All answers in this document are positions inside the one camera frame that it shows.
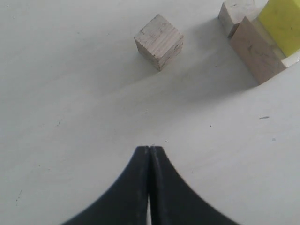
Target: white surface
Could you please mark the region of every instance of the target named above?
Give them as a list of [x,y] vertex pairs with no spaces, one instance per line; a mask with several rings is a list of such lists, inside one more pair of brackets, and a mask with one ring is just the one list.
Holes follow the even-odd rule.
[[[146,144],[243,225],[298,224],[300,65],[257,87],[223,34],[221,4],[0,3],[2,225],[72,217]],[[133,39],[158,13],[185,35],[160,73]]]

